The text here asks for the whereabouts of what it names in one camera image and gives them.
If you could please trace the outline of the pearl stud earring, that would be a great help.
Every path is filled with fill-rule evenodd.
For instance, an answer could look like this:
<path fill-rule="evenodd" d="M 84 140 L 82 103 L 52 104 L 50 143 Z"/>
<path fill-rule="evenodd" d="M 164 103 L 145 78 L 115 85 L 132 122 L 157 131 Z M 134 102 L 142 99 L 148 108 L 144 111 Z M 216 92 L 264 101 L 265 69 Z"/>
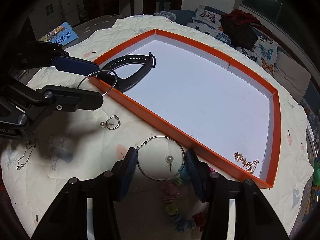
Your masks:
<path fill-rule="evenodd" d="M 165 161 L 168 163 L 168 167 L 169 167 L 170 172 L 172 172 L 172 163 L 174 161 L 173 156 L 172 155 L 168 155 L 166 157 Z"/>
<path fill-rule="evenodd" d="M 113 123 L 109 123 L 109 122 L 101 122 L 100 123 L 100 127 L 101 128 L 110 128 L 110 129 L 112 129 L 114 127 L 114 124 Z"/>

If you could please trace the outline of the black fitness wristband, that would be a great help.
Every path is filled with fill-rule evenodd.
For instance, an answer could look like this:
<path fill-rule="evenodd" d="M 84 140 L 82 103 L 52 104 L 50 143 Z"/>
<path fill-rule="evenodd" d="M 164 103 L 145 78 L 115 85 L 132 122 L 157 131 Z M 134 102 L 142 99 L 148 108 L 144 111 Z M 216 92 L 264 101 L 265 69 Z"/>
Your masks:
<path fill-rule="evenodd" d="M 137 85 L 156 66 L 156 57 L 148 55 L 130 54 L 118 57 L 102 67 L 97 75 L 101 81 L 120 92 L 128 91 Z"/>

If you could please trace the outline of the children's picture book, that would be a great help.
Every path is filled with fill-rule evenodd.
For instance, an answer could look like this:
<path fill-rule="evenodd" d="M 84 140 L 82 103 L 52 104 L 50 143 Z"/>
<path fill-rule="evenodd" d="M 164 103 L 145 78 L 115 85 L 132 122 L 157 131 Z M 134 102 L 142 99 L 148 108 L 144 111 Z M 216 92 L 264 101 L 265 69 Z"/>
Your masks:
<path fill-rule="evenodd" d="M 67 22 L 64 22 L 60 26 L 56 27 L 55 29 L 41 37 L 39 41 L 56 43 L 64 46 L 76 40 L 77 38 L 78 35 L 76 35 L 71 26 Z"/>

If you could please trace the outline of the cream quilted blanket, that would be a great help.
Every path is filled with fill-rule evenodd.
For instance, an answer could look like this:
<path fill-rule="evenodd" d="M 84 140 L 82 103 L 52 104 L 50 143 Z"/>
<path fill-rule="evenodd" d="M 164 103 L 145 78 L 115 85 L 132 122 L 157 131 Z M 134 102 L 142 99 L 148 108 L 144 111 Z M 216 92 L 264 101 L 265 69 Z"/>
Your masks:
<path fill-rule="evenodd" d="M 280 159 L 276 181 L 263 194 L 279 216 L 285 230 L 293 235 L 302 224 L 310 196 L 313 168 L 308 152 L 307 116 L 278 81 L 245 55 L 230 46 L 162 16 L 137 15 L 116 20 L 108 29 L 95 31 L 68 49 L 73 56 L 94 60 L 124 41 L 152 29 L 165 30 L 211 46 L 249 67 L 279 92 L 282 122 Z M 101 122 L 114 127 L 101 128 Z M 1 169 L 12 213 L 22 231 L 31 237 L 44 213 L 71 177 L 91 179 L 126 150 L 158 133 L 141 118 L 111 98 L 96 111 L 54 113 L 37 129 L 39 145 L 27 150 L 22 141 L 1 142 Z"/>

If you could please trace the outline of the orange shallow box tray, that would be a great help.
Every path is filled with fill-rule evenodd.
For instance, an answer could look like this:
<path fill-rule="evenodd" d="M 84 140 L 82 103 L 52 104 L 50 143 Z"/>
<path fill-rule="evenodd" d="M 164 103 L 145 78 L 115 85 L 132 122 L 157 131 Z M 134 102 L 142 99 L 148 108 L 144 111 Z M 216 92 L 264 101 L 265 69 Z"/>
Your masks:
<path fill-rule="evenodd" d="M 191 38 L 153 29 L 100 55 L 102 66 L 151 52 L 156 66 L 110 97 L 238 180 L 274 185 L 281 145 L 279 93 L 233 57 Z"/>

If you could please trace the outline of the grey beige pillow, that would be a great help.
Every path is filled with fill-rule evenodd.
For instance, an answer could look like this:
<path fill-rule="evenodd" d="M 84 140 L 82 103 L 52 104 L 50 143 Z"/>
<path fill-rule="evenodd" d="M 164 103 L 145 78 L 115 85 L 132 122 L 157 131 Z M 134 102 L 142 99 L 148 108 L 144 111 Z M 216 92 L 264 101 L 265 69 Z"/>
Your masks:
<path fill-rule="evenodd" d="M 304 67 L 279 51 L 273 77 L 301 103 L 311 79 L 311 74 Z"/>

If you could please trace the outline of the butterfly print pillow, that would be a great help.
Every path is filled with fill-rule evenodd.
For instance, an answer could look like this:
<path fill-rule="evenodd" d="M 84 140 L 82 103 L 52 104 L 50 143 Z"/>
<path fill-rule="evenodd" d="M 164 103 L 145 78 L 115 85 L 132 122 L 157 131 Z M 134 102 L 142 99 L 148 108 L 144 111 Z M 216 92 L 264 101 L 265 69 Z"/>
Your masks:
<path fill-rule="evenodd" d="M 254 61 L 268 72 L 268 74 L 274 76 L 278 54 L 278 44 L 276 41 L 269 37 L 258 36 L 258 39 L 251 50 L 241 47 L 236 47 L 236 50 Z"/>
<path fill-rule="evenodd" d="M 221 15 L 210 10 L 196 9 L 195 15 L 189 20 L 187 26 L 231 45 L 230 37 L 223 33 Z"/>

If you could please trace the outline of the red and black clothes pile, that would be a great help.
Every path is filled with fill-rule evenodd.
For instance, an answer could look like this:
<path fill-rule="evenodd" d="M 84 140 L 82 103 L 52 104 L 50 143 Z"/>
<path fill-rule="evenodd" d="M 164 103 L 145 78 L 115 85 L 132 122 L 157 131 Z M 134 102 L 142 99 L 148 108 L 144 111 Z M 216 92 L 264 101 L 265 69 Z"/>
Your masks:
<path fill-rule="evenodd" d="M 231 45 L 251 50 L 258 40 L 251 26 L 262 26 L 253 15 L 235 9 L 229 14 L 221 16 L 223 33 L 231 39 Z"/>

